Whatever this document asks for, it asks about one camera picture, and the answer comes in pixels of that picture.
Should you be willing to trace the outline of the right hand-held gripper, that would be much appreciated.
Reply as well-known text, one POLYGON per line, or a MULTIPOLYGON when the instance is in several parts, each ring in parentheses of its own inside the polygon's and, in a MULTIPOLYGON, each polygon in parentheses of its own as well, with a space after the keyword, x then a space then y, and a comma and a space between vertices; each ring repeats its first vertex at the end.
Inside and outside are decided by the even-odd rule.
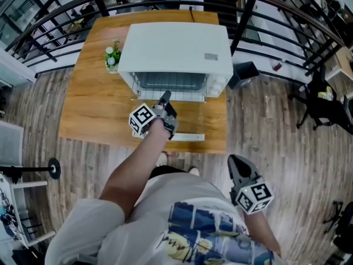
POLYGON ((237 185, 241 179, 253 179, 235 191, 230 192, 231 201, 247 214, 255 214, 265 210, 274 199, 271 187, 259 176, 255 164, 243 156, 228 156, 228 171, 233 183, 237 185))

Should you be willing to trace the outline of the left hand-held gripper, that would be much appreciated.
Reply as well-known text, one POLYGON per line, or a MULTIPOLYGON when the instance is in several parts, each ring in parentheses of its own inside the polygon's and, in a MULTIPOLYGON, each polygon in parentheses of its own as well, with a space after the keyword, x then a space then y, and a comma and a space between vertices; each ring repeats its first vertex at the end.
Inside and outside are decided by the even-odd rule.
POLYGON ((159 103, 150 108, 146 103, 141 104, 129 115, 129 126, 133 136, 145 137, 154 119, 161 119, 164 128, 169 131, 171 140, 178 128, 177 113, 170 105, 171 91, 165 91, 159 103))

